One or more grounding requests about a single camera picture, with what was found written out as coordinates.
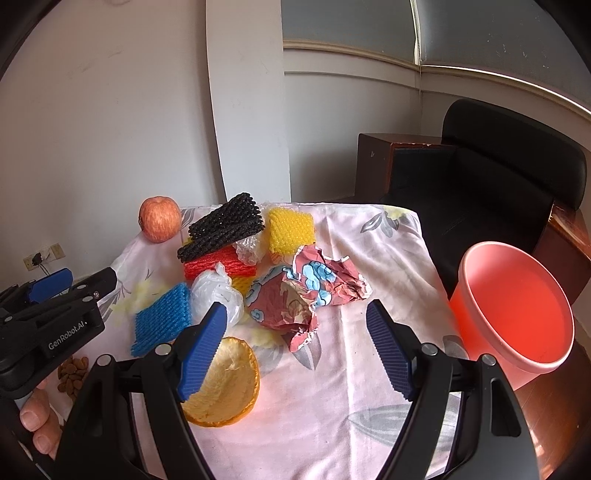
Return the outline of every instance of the white plastic bag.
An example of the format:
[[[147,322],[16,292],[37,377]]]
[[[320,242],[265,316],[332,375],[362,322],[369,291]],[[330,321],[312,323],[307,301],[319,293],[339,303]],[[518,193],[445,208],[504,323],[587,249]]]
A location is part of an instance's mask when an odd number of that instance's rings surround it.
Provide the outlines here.
[[[226,307],[228,326],[238,323],[244,312],[244,299],[238,290],[232,288],[232,279],[221,262],[216,264],[216,271],[206,270],[193,282],[190,299],[193,325],[201,323],[214,301]]]

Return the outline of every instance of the power cord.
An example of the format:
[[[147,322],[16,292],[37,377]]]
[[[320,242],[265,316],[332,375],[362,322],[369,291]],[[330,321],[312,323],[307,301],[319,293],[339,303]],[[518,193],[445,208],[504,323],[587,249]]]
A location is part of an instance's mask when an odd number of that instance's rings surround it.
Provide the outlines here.
[[[33,255],[33,258],[31,259],[31,263],[35,266],[39,266],[43,270],[43,273],[45,273],[46,277],[49,277],[49,272],[47,271],[46,266],[43,265],[43,262],[45,260],[47,260],[48,258],[49,258],[49,255],[47,255],[45,258],[43,258],[41,256],[41,252],[37,252],[35,255]]]

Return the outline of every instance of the red apple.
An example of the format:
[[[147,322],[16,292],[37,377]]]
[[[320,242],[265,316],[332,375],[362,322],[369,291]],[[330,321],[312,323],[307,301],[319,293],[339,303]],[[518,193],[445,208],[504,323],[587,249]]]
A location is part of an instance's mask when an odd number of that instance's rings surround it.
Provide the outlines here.
[[[152,197],[139,208],[139,227],[148,240],[161,244],[181,229],[181,210],[169,197]]]

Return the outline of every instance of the chair armrest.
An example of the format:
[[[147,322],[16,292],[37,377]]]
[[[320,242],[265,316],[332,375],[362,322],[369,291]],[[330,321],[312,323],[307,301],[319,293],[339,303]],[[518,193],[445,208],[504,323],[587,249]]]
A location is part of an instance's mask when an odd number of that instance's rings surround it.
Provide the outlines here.
[[[378,203],[388,193],[394,153],[400,148],[442,148],[441,138],[422,135],[360,134],[355,177],[356,203]]]
[[[591,278],[591,240],[581,211],[554,202],[533,256],[556,278],[572,305]]]

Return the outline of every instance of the crumpled paper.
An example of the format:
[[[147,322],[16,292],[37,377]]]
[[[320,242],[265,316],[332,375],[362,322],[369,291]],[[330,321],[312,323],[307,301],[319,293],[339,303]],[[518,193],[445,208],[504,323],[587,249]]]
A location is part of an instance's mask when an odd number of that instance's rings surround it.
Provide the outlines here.
[[[349,257],[333,260],[315,245],[305,245],[291,266],[278,265],[256,279],[245,303],[253,319],[279,331],[295,352],[312,340],[318,307],[367,299],[371,293]]]

